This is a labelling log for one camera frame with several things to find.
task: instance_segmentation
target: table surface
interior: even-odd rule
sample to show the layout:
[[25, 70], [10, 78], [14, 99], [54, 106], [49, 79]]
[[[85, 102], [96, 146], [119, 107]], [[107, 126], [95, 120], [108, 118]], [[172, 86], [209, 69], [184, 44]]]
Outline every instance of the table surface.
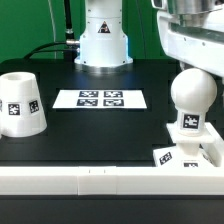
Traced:
[[[94, 75], [62, 60], [15, 59], [0, 72], [36, 75], [48, 127], [26, 138], [3, 136], [0, 166], [153, 166], [153, 149], [171, 146], [166, 123], [176, 120], [170, 96], [180, 72], [174, 60], [136, 60], [133, 69]], [[206, 120], [224, 137], [223, 86]], [[61, 89], [142, 90], [147, 109], [53, 109]], [[223, 223], [215, 196], [1, 196], [0, 223]]]

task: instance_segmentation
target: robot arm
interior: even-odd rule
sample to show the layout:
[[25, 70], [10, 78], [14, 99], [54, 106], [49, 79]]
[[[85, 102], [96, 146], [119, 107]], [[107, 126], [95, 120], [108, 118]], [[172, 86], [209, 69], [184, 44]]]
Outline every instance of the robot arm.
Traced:
[[165, 53], [224, 78], [224, 1], [152, 0]]

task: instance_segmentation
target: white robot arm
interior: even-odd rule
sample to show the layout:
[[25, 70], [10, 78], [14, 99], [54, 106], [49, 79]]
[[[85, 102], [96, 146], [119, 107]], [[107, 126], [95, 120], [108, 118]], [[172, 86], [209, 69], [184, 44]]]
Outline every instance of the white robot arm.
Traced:
[[152, 0], [165, 53], [224, 78], [224, 1]]
[[132, 64], [122, 31], [122, 0], [85, 0], [86, 29], [80, 38], [81, 70], [110, 73]]

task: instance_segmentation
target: white block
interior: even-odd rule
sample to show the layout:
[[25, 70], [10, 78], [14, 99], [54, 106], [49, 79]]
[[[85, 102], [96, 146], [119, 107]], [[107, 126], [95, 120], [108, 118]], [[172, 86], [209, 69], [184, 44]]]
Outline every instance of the white block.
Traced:
[[78, 194], [116, 194], [116, 167], [80, 167]]
[[0, 195], [76, 195], [78, 168], [0, 167]]
[[222, 169], [117, 168], [118, 195], [224, 195]]

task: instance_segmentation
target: white cup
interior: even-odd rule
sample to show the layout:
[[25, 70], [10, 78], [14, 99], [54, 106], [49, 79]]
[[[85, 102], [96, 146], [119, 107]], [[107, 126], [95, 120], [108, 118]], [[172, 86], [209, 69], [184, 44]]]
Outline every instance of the white cup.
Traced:
[[12, 72], [0, 77], [1, 133], [27, 137], [47, 127], [36, 77], [29, 72]]

